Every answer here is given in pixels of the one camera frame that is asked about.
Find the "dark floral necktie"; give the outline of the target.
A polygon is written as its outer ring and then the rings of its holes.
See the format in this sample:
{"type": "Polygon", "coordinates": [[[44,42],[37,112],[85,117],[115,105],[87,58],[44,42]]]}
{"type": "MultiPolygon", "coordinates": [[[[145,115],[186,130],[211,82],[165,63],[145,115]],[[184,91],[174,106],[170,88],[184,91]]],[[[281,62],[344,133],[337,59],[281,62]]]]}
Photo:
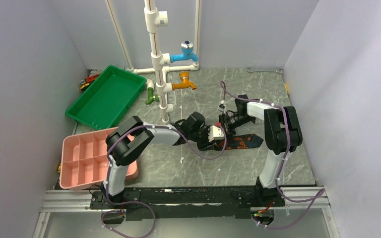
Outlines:
{"type": "MultiPolygon", "coordinates": [[[[243,135],[226,134],[225,150],[253,149],[258,148],[264,142],[260,136],[251,133],[243,135]]],[[[209,143],[209,149],[221,151],[224,147],[224,139],[213,140],[209,143]]]]}

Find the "green plastic tray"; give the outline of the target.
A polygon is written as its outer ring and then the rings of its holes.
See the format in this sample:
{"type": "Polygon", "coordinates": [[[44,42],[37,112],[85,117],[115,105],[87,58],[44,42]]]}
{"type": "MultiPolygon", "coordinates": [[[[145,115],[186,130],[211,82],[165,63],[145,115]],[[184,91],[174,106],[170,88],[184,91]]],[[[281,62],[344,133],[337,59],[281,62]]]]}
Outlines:
{"type": "Polygon", "coordinates": [[[65,115],[96,130],[116,126],[146,87],[146,78],[108,66],[65,115]]]}

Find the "pink compartment organizer box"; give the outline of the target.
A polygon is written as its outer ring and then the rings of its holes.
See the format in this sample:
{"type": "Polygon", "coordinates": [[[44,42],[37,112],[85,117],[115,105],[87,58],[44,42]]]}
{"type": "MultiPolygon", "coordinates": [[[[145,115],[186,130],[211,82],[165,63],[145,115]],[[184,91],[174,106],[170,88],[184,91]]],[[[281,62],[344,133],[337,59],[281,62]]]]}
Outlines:
{"type": "Polygon", "coordinates": [[[63,141],[59,185],[83,190],[100,185],[107,176],[107,136],[115,127],[68,136],[63,141]]]}

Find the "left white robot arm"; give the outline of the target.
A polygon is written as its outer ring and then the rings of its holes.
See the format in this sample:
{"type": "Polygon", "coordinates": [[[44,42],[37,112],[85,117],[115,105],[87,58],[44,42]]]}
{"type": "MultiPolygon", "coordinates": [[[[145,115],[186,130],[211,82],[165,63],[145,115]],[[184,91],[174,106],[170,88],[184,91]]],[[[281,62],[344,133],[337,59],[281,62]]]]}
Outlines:
{"type": "Polygon", "coordinates": [[[168,125],[144,122],[138,116],[125,120],[106,138],[109,167],[103,182],[103,202],[110,208],[121,205],[127,170],[148,145],[178,146],[192,141],[197,143],[199,151],[204,151],[227,139],[222,127],[206,125],[204,116],[198,112],[168,125]]]}

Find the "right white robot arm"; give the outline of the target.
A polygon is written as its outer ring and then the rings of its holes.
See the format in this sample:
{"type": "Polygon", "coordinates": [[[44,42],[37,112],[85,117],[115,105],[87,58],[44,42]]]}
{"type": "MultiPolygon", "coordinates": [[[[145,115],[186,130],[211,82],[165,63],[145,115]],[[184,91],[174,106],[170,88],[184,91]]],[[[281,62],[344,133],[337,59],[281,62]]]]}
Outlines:
{"type": "Polygon", "coordinates": [[[291,154],[303,142],[303,136],[296,109],[282,107],[262,99],[248,99],[247,95],[235,97],[236,111],[232,116],[225,110],[224,98],[219,103],[219,123],[224,130],[235,135],[235,128],[262,120],[264,142],[268,148],[265,166],[258,177],[261,188],[254,191],[254,201],[260,206],[267,205],[273,198],[272,191],[284,196],[280,189],[280,176],[291,154]]]}

